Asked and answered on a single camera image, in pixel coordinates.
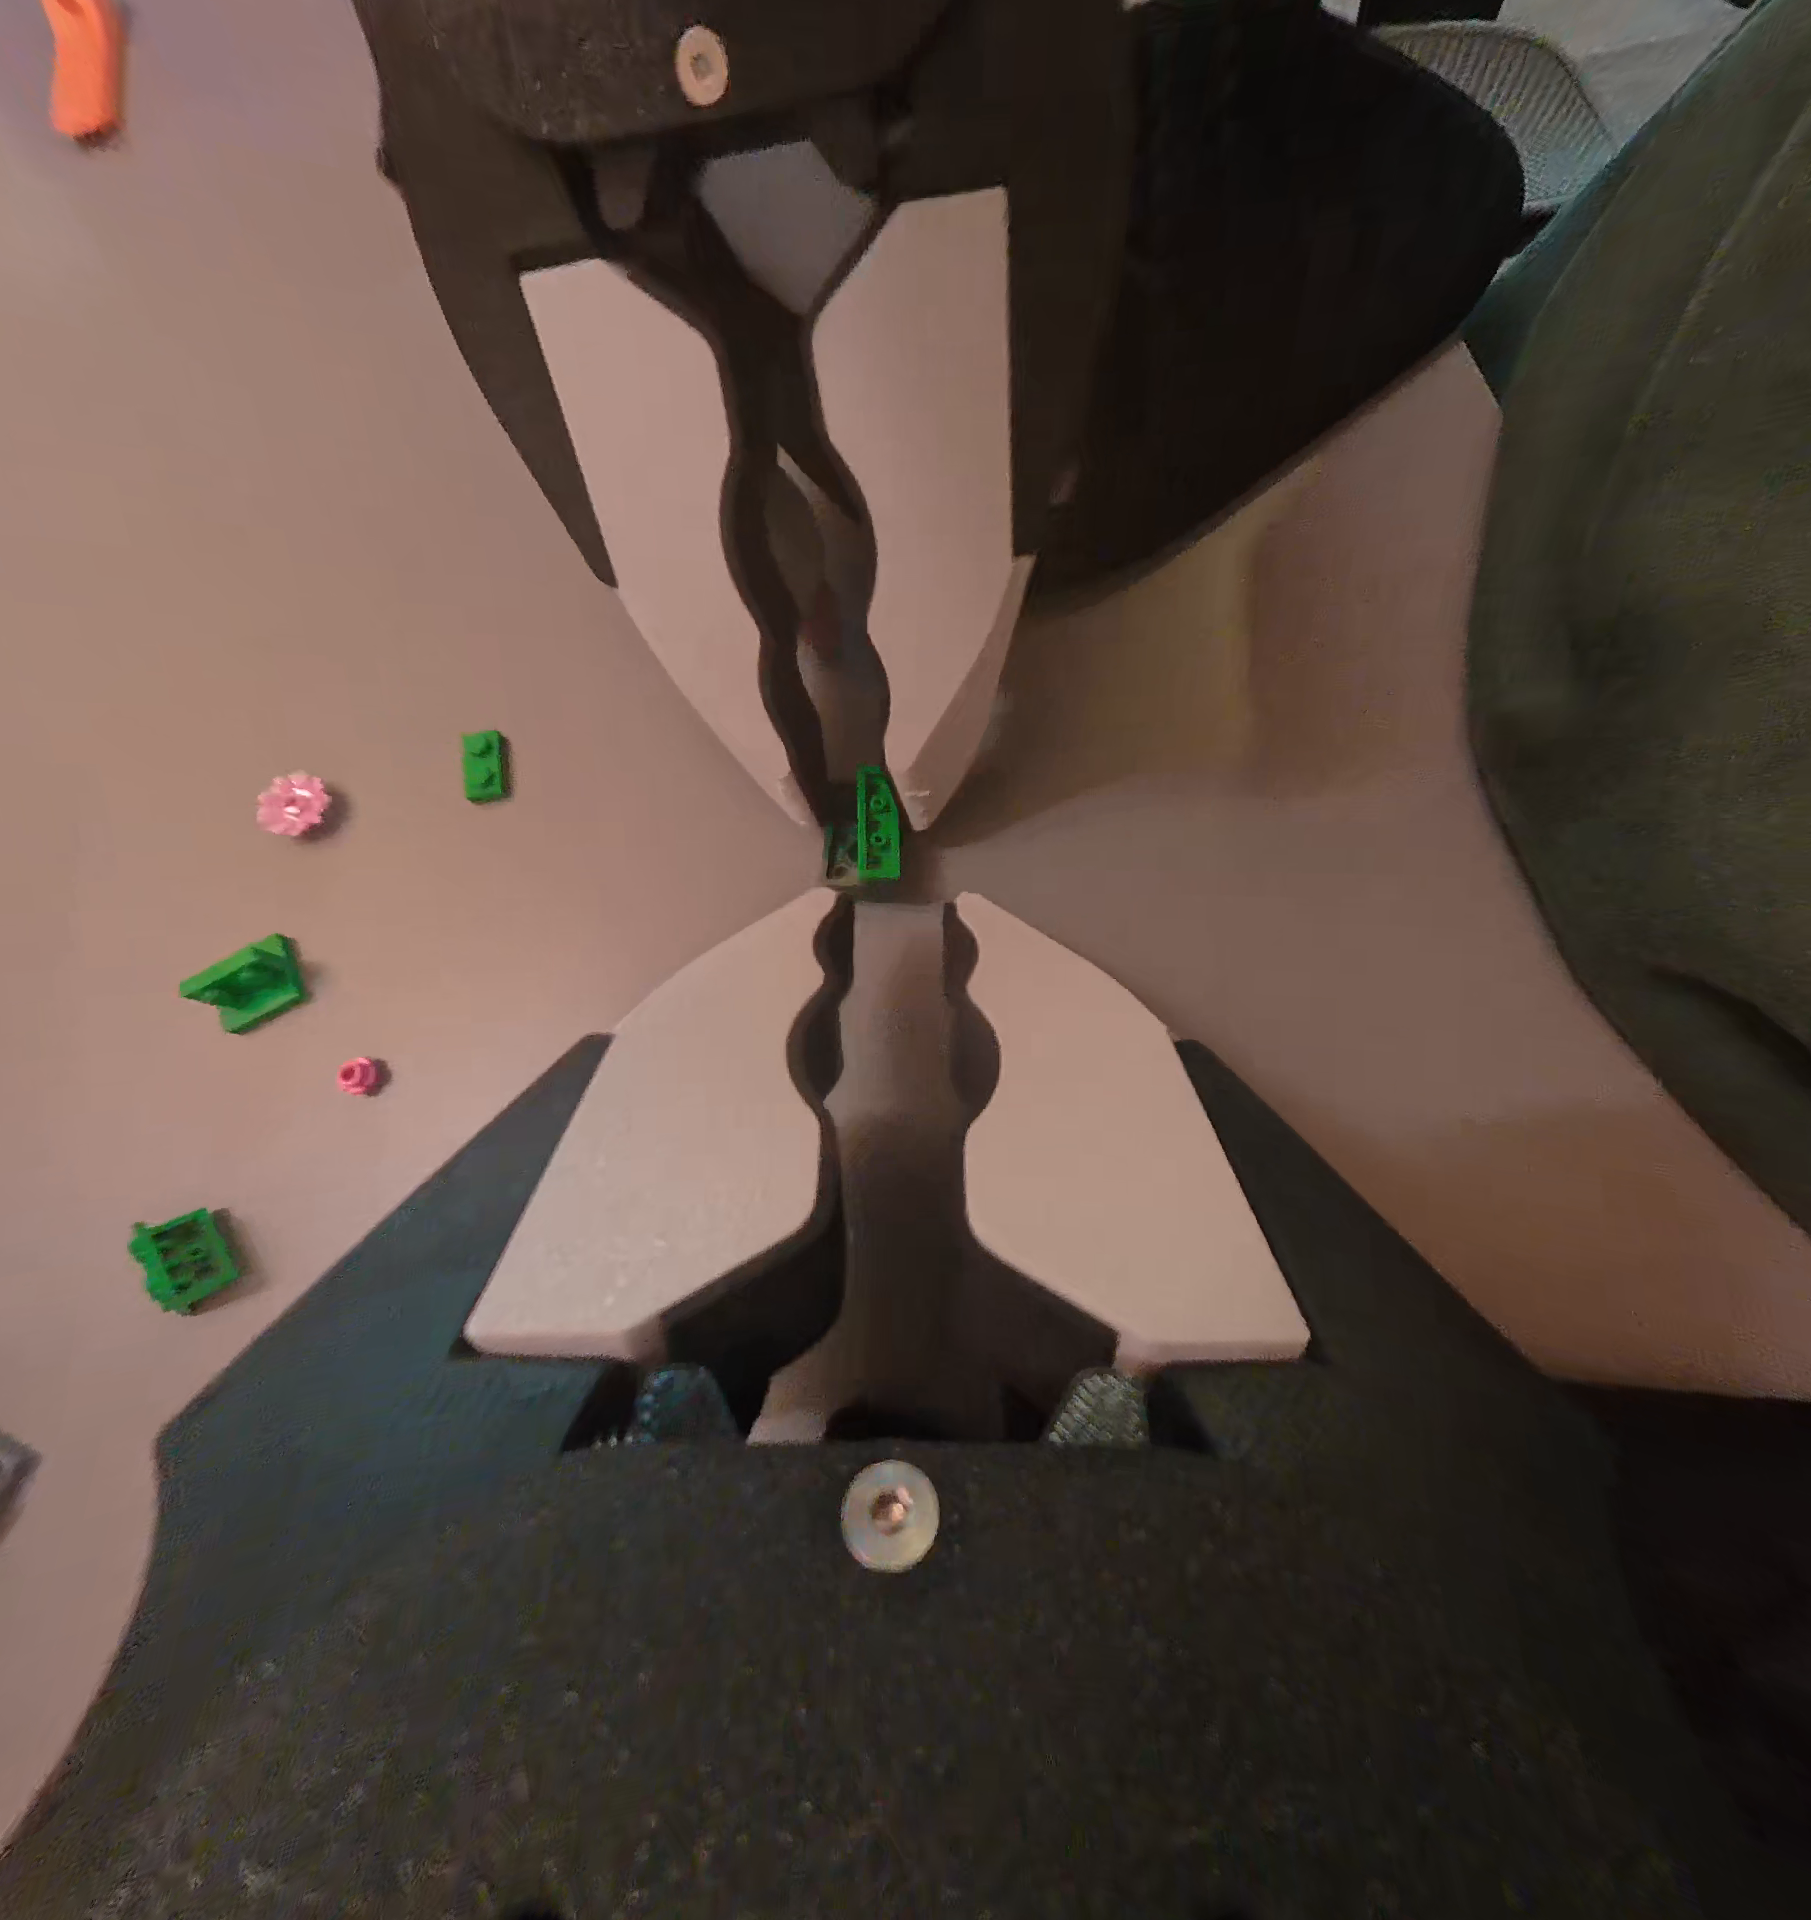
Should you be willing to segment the black padded wrist rest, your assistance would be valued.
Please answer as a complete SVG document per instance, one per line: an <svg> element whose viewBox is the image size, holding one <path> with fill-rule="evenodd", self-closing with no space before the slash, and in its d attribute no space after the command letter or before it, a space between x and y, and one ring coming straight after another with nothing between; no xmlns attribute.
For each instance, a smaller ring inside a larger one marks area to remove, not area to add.
<svg viewBox="0 0 1811 1920"><path fill-rule="evenodd" d="M1035 603L1128 586L1470 315L1527 166L1468 91L1323 7L1136 7L1131 213Z"/></svg>

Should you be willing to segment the green bracket with peg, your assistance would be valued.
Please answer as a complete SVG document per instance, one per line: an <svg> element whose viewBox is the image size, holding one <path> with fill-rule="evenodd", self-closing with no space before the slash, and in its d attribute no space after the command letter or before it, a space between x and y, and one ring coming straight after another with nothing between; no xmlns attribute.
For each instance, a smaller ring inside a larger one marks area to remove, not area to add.
<svg viewBox="0 0 1811 1920"><path fill-rule="evenodd" d="M224 958L190 974L179 986L179 1001L214 1008L222 1029L247 1039L247 1029L302 1008L308 978L302 978L301 942L272 930L272 936L247 942Z"/></svg>

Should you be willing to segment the orange plastic piece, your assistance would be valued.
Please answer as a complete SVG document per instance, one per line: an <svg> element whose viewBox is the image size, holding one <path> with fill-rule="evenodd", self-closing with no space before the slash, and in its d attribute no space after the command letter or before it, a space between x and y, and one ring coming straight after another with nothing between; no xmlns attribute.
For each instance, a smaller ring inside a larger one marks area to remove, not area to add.
<svg viewBox="0 0 1811 1920"><path fill-rule="evenodd" d="M128 14L112 0L41 0L54 30L51 119L72 141L101 141L128 125Z"/></svg>

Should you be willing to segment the green bracket brick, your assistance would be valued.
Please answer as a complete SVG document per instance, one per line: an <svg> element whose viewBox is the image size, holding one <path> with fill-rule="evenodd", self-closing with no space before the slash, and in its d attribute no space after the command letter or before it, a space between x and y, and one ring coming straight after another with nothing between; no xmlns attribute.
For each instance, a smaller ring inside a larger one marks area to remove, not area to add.
<svg viewBox="0 0 1811 1920"><path fill-rule="evenodd" d="M247 1260L241 1260L222 1212L133 1222L128 1254L145 1271L149 1305L179 1312L179 1316L204 1312L209 1297L222 1297L224 1287L247 1284Z"/></svg>

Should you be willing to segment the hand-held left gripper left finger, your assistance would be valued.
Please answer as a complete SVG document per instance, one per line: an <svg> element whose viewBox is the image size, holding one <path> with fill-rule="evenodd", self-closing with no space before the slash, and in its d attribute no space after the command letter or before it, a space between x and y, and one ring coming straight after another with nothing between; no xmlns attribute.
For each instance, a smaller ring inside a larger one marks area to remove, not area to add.
<svg viewBox="0 0 1811 1920"><path fill-rule="evenodd" d="M851 901L811 885L681 967L608 1039L465 1343L706 1367L768 1403L849 1305L840 1001Z"/></svg>

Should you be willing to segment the grey mesh chair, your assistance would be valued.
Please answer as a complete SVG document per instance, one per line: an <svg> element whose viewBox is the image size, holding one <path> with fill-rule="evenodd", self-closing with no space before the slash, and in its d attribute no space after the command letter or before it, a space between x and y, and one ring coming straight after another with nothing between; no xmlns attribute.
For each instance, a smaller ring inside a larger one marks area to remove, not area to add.
<svg viewBox="0 0 1811 1920"><path fill-rule="evenodd" d="M1360 7L1369 38L1505 128L1527 213L1566 210L1746 14L1723 0Z"/></svg>

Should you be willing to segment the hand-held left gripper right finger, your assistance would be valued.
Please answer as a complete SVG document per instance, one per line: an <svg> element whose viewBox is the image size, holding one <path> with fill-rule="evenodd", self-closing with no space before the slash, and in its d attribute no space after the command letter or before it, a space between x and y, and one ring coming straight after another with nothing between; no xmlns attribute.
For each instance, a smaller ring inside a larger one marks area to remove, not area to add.
<svg viewBox="0 0 1811 1920"><path fill-rule="evenodd" d="M1287 1367L1313 1323L1203 1116L1176 1029L981 896L955 901L994 1089L966 1125L966 1222L1111 1327L1118 1371Z"/></svg>

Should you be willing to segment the green brick assembly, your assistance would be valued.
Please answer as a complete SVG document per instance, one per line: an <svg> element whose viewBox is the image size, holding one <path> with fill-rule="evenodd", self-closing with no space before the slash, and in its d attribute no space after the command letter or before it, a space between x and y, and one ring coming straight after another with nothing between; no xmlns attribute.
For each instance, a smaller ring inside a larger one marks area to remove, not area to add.
<svg viewBox="0 0 1811 1920"><path fill-rule="evenodd" d="M820 883L827 885L876 885L908 875L908 808L885 765L860 765L849 789L834 789L820 822Z"/></svg>

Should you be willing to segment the person's green sweater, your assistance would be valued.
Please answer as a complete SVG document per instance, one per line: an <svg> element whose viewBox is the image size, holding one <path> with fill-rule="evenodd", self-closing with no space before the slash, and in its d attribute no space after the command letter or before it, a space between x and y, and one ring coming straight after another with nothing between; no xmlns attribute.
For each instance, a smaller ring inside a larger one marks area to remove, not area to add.
<svg viewBox="0 0 1811 1920"><path fill-rule="evenodd" d="M1475 779L1577 992L1811 1236L1811 0L1754 7L1468 343Z"/></svg>

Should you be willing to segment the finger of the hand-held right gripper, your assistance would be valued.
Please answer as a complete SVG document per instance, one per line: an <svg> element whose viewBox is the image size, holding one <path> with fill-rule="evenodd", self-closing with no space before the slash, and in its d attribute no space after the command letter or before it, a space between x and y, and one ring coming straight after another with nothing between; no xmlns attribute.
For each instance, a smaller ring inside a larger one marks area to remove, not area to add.
<svg viewBox="0 0 1811 1920"><path fill-rule="evenodd" d="M1029 559L1012 546L1008 193L876 218L811 324L820 431L873 517L873 651L914 831L966 789Z"/></svg>
<svg viewBox="0 0 1811 1920"><path fill-rule="evenodd" d="M518 292L621 608L727 759L818 831L805 603L775 556L768 469L736 431L713 339L608 257L531 267Z"/></svg>

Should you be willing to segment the grey desk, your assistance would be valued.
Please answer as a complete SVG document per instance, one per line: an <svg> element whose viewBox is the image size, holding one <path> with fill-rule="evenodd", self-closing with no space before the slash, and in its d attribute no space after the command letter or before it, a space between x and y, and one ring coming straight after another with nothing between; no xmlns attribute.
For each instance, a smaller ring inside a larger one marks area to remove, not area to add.
<svg viewBox="0 0 1811 1920"><path fill-rule="evenodd" d="M1811 1242L1576 992L1475 800L1490 464L1448 343L1176 586L1029 617L955 883L1215 1048L1542 1371L1811 1403ZM258 831L292 766L336 790L302 839ZM0 1433L41 1457L0 1844L137 1612L160 1427L811 883L478 397L353 7L133 7L112 148L51 128L41 7L0 7ZM302 1008L179 1001L272 930ZM247 1260L190 1316L128 1254L183 1212Z"/></svg>

